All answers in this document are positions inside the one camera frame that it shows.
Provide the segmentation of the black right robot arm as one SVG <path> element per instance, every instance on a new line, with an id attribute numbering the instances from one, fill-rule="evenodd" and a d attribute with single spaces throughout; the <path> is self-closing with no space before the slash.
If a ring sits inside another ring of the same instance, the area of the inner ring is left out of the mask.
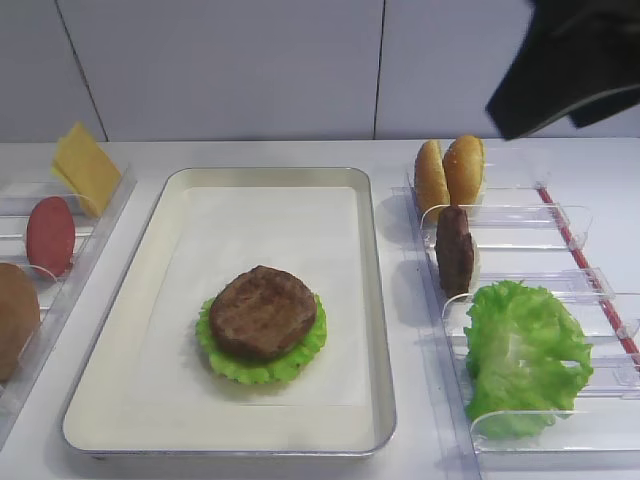
<path id="1" fill-rule="evenodd" d="M 535 1 L 519 50 L 486 105 L 505 140 L 568 118 L 576 128 L 639 103 L 636 1 Z"/>

